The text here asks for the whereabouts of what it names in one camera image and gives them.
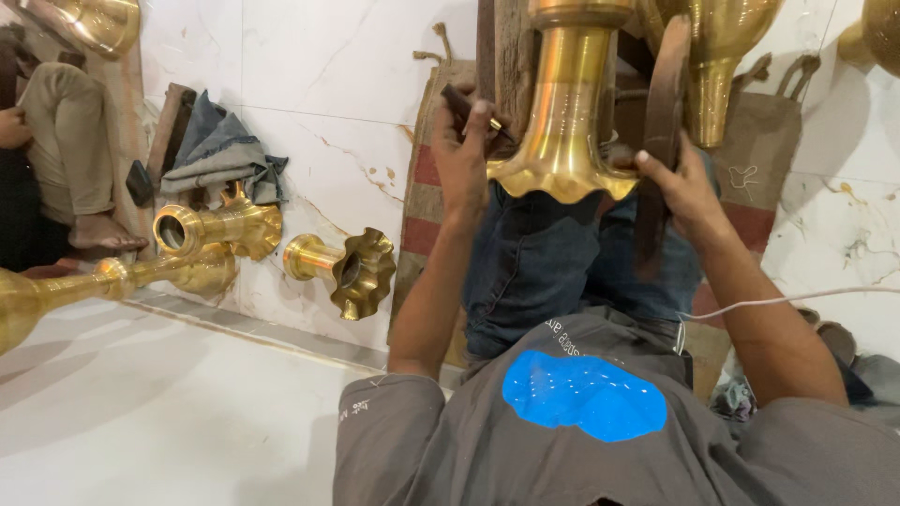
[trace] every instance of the brass candle stand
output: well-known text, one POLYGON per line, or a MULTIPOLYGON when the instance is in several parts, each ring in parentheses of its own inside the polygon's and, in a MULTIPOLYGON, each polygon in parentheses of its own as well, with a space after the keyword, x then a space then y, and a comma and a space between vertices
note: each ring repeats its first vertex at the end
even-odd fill
POLYGON ((860 19, 838 39, 838 55, 863 68, 879 64, 900 77, 900 0, 866 0, 860 19))
POLYGON ((509 194, 543 190, 575 203, 595 190, 615 200, 637 184, 599 156, 600 97, 613 32, 634 11, 633 0, 531 0, 528 14, 542 32, 540 67, 531 121, 510 160, 488 162, 488 177, 509 194))
POLYGON ((363 235, 347 239, 343 250, 304 234, 284 249, 284 272, 300 281, 324 280, 340 317, 362 320, 378 312, 378 303, 391 292, 391 277, 397 271, 392 252, 391 241, 375 229, 366 228, 363 235))
POLYGON ((239 257, 259 260, 275 250, 282 237, 282 214, 275 205, 254 205, 237 182, 221 194, 222 207, 194 211, 167 205, 157 214, 153 235, 160 249, 188 257, 206 244, 227 242, 239 257))
POLYGON ((128 298, 140 286, 169 281, 192 294, 221 294, 237 275, 234 255, 211 244, 189 258, 162 257, 126 264, 106 258, 89 275, 32 281, 0 269, 0 355, 21 344, 47 312, 91 297, 128 298))
POLYGON ((688 127, 701 148, 720 146, 734 71, 766 34, 784 0, 637 0, 654 53, 676 14, 691 20, 688 127))

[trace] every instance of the person's hand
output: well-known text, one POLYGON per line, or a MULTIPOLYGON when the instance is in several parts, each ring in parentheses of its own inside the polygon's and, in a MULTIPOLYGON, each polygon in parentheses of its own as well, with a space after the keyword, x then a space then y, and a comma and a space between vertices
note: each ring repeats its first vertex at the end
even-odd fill
MULTIPOLYGON (((474 86, 459 86, 459 89, 471 93, 474 86)), ((491 130, 493 114, 493 104, 486 100, 475 102, 465 126, 465 140, 461 141, 454 128, 454 114, 446 101, 437 109, 431 150, 444 189, 445 219, 478 221, 488 206, 485 150, 495 136, 491 130)))
POLYGON ((681 133, 681 163, 676 172, 646 151, 640 151, 634 157, 634 163, 641 176, 649 177, 659 185, 672 211, 675 230, 698 252, 737 239, 737 232, 709 184, 703 159, 684 131, 681 133))
POLYGON ((0 111, 0 148, 18 149, 31 139, 32 129, 25 124, 21 107, 0 111))

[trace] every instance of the gray t-shirt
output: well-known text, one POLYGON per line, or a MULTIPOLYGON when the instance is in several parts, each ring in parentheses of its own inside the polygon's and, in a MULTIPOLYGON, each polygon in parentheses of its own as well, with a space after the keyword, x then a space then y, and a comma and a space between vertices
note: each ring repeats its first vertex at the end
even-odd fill
POLYGON ((457 390, 414 375, 349 385, 334 503, 900 504, 900 436, 783 399, 740 444, 633 323, 550 320, 457 390))

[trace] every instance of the white wire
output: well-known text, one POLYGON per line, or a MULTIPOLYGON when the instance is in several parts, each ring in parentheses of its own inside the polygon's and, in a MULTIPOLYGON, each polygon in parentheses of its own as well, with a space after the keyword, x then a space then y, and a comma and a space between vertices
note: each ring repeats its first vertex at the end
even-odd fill
POLYGON ((886 286, 853 286, 852 288, 837 288, 835 290, 825 290, 823 292, 813 292, 811 294, 803 294, 803 295, 792 295, 790 297, 779 297, 778 299, 769 299, 768 301, 744 301, 742 303, 732 304, 724 309, 720 309, 717 312, 710 312, 709 314, 701 314, 699 316, 694 316, 693 314, 687 314, 686 312, 679 312, 679 316, 683 316, 685 318, 690 318, 691 320, 707 320, 709 318, 714 318, 720 314, 724 314, 729 312, 732 309, 737 309, 743 306, 762 306, 767 304, 778 304, 778 303, 789 303, 792 301, 803 301, 805 299, 815 299, 818 297, 826 297, 828 295, 837 295, 837 294, 855 294, 860 292, 891 292, 894 294, 900 294, 900 288, 888 288, 886 286))

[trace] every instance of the brass fitting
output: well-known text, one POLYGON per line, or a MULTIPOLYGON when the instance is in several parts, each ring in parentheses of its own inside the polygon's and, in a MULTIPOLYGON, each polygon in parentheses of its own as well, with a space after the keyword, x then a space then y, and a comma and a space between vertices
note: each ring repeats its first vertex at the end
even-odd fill
POLYGON ((393 243, 375 229, 344 241, 344 249, 325 246, 319 236, 304 234, 284 249, 284 272, 300 281, 317 277, 331 290, 331 301, 344 320, 362 320, 378 312, 378 303, 391 292, 397 271, 393 243))
POLYGON ((49 5, 60 23, 91 51, 109 60, 128 54, 140 32, 137 0, 36 0, 49 5))
POLYGON ((838 39, 838 56, 862 68, 879 64, 900 77, 900 0, 866 0, 862 17, 838 39))
POLYGON ((618 201, 635 187, 635 172, 599 156, 607 140, 599 139, 600 98, 615 65, 610 38, 633 11, 633 0, 531 0, 528 14, 543 34, 531 121, 513 158, 488 162, 488 177, 510 195, 543 190, 576 203, 605 190, 618 201))
POLYGON ((769 31, 784 0, 637 0, 638 18, 654 53, 672 16, 689 14, 688 128, 701 148, 725 138, 734 71, 769 31))
POLYGON ((190 258, 137 264, 105 258, 83 276, 33 281, 0 269, 0 355, 22 344, 38 321, 58 307, 90 297, 121 301, 140 286, 164 280, 185 292, 211 296, 225 292, 237 274, 234 255, 219 243, 190 258))
POLYGON ((222 207, 194 211, 167 205, 157 214, 153 235, 166 255, 189 257, 203 246, 227 242, 239 257, 259 260, 281 242, 282 214, 275 205, 253 205, 239 181, 221 194, 222 207))

